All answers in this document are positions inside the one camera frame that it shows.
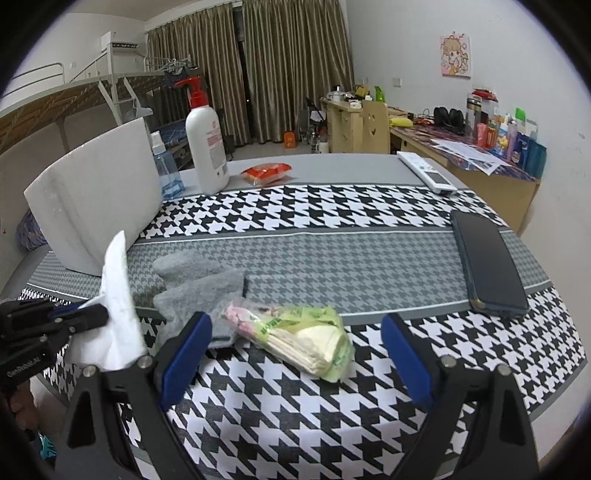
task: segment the headphones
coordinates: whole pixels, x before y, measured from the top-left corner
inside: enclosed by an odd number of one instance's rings
[[[433,111],[433,121],[436,127],[443,127],[457,135],[464,134],[464,114],[455,108],[447,111],[444,106],[438,106]]]

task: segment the blue gripper pad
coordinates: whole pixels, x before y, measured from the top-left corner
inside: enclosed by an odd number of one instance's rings
[[[206,313],[197,312],[183,331],[160,349],[156,356],[154,384],[164,411],[183,399],[211,341],[212,320]]]
[[[56,319],[60,315],[65,315],[74,312],[75,310],[78,310],[80,307],[82,307],[87,301],[88,300],[82,300],[77,301],[76,303],[70,303],[69,305],[64,305],[63,307],[56,307],[55,309],[53,309],[53,312],[51,312],[50,317],[52,319]]]
[[[428,340],[415,337],[395,313],[382,319],[382,341],[412,401],[431,410],[439,379],[437,355]]]

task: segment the blue bottle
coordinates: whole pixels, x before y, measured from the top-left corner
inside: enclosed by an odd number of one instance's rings
[[[171,200],[184,192],[184,184],[181,180],[181,174],[178,172],[177,164],[172,154],[166,150],[160,132],[154,132],[152,137],[152,153],[154,162],[160,177],[160,186],[162,187],[162,199]]]

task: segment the snack package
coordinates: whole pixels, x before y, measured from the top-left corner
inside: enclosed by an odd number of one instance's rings
[[[242,299],[224,309],[222,320],[299,370],[332,383],[344,376],[355,353],[330,307],[266,306]]]
[[[263,163],[242,172],[242,177],[255,187],[262,187],[280,180],[291,167],[287,163]]]

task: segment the metal screw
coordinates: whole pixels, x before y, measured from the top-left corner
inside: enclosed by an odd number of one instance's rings
[[[82,371],[82,375],[84,375],[86,378],[92,377],[92,375],[94,375],[95,373],[96,373],[96,367],[94,365],[89,365],[88,367],[84,367],[84,370]]]
[[[457,360],[451,355],[443,355],[440,360],[445,368],[454,368],[457,365]]]
[[[138,360],[138,367],[148,368],[152,365],[153,362],[154,362],[154,360],[152,359],[151,356],[144,355],[143,357],[140,357],[140,359]]]
[[[503,377],[508,377],[511,375],[511,368],[507,364],[499,364],[496,367],[496,370],[503,375]]]

